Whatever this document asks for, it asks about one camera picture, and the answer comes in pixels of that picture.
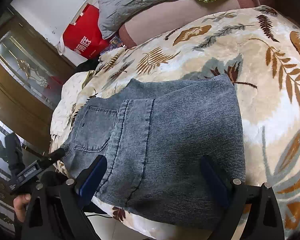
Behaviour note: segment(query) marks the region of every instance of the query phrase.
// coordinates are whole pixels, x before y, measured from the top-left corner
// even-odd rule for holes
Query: tile floor
[[[148,238],[113,218],[93,216],[89,219],[101,240],[143,240]]]

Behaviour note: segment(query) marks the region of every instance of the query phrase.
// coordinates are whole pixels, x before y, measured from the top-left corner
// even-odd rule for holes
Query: black cable
[[[112,217],[106,217],[100,214],[94,214],[94,215],[88,215],[87,217],[93,217],[93,216],[99,216],[99,217],[103,217],[103,218],[112,218]]]

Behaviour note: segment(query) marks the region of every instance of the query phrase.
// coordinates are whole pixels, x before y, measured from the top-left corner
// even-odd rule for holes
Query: floral blanket
[[[96,71],[75,74],[63,87],[51,123],[52,151],[92,97],[108,98],[131,78],[141,82],[211,78],[226,73],[242,116],[247,184],[272,185],[285,236],[300,230],[300,29],[272,8],[205,16],[171,32],[101,57]],[[66,173],[62,163],[58,168]],[[155,239],[202,239],[209,232],[149,221],[93,201],[123,224]],[[236,234],[239,239],[249,207]]]

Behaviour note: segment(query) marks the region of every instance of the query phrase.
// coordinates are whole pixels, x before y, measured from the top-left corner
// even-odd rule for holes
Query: white wall
[[[85,0],[13,0],[11,5],[53,46]],[[82,56],[66,49],[65,56],[75,65],[85,61]]]

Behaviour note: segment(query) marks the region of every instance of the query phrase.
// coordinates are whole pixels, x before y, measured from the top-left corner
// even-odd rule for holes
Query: black mechanical device
[[[50,185],[37,181],[37,175],[64,156],[62,148],[32,163],[10,182],[12,194],[32,191],[22,228],[22,240],[100,239],[82,208],[91,202],[107,168],[106,158],[99,155],[76,179]],[[213,160],[205,155],[200,160],[201,172],[210,191],[225,209],[225,215],[208,240],[231,240],[245,204],[252,204],[240,240],[284,240],[283,224],[272,188],[248,186],[239,179],[229,179]]]

